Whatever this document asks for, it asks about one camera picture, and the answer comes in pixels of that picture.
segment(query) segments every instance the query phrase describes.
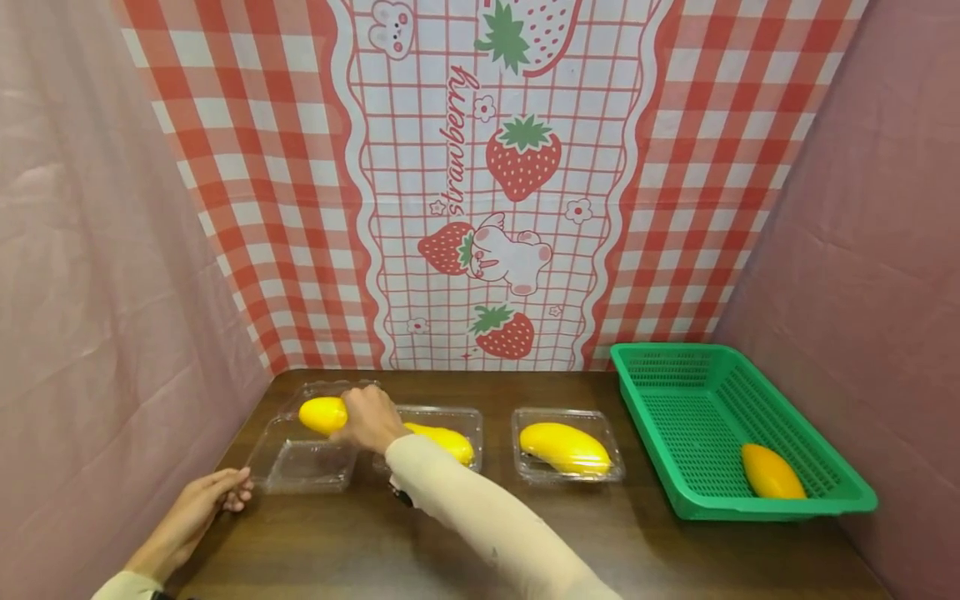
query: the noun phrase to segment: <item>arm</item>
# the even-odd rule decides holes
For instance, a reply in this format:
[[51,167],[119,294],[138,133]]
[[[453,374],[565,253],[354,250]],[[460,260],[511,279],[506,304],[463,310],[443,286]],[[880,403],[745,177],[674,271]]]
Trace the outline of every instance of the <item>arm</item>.
[[456,531],[524,598],[619,598],[543,519],[423,436],[387,448],[397,486]]
[[165,598],[161,595],[163,582],[190,558],[216,515],[221,510],[242,511],[252,489],[248,468],[225,468],[188,483],[124,570],[93,594],[92,600]]

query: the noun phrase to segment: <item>sleeve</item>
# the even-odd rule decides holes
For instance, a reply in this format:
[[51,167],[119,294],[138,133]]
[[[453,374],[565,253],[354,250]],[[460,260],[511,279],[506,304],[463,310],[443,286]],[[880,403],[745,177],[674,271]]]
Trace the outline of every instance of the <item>sleeve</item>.
[[414,506],[460,534],[524,598],[620,598],[543,519],[427,438],[397,439],[386,459]]
[[151,600],[162,590],[163,586],[149,577],[120,571],[91,600]]

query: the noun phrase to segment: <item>yellow mango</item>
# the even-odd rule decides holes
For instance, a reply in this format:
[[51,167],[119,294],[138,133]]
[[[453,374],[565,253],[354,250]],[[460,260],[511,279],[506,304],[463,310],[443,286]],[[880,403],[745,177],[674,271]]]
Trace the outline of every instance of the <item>yellow mango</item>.
[[561,473],[606,475],[612,465],[607,449],[595,438],[562,423],[534,423],[520,432],[520,448]]
[[461,465],[469,467],[473,462],[473,445],[462,433],[446,427],[430,427],[416,423],[403,423],[403,426],[417,435],[433,440],[439,447],[452,454]]
[[761,498],[798,500],[806,498],[804,485],[792,467],[770,448],[744,444],[740,448],[747,481]]
[[347,424],[347,407],[335,396],[315,397],[300,407],[300,422],[325,436]]

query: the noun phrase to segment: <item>clear plastic container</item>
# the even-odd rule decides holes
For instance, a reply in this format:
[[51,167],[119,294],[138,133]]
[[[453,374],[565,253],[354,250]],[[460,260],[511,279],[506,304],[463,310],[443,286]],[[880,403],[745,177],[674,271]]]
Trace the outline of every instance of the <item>clear plastic container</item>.
[[[480,472],[483,467],[483,416],[474,408],[450,406],[414,406],[410,404],[398,405],[396,411],[403,422],[427,425],[429,427],[445,427],[463,434],[473,446],[473,462],[468,465],[470,470]],[[373,468],[378,472],[389,472],[382,456],[373,457]]]
[[247,466],[264,493],[336,493],[350,484],[356,450],[307,429],[296,416],[267,425]]
[[[560,472],[533,454],[524,452],[520,447],[520,432],[535,423],[561,423],[569,425],[590,435],[604,446],[610,455],[611,466],[605,474],[583,474]],[[563,408],[518,408],[514,411],[514,465],[516,472],[526,481],[534,484],[556,484],[583,481],[607,483],[622,481],[626,472],[623,458],[616,444],[616,438],[610,428],[610,422],[600,411],[577,411]]]
[[336,396],[340,397],[344,392],[352,388],[365,388],[369,385],[380,385],[375,379],[360,379],[358,381],[347,381],[338,379],[337,381],[312,381],[304,383],[287,400],[283,408],[280,409],[281,416],[296,417],[300,407],[304,402],[315,397]]

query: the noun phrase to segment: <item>green mesh basket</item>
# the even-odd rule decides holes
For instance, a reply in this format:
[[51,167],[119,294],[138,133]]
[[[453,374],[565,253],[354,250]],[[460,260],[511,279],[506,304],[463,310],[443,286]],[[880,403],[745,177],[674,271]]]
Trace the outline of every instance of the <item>green mesh basket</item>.
[[[709,344],[617,344],[620,391],[680,518],[788,521],[876,508],[873,489],[740,352]],[[782,456],[807,499],[758,498],[740,446]]]

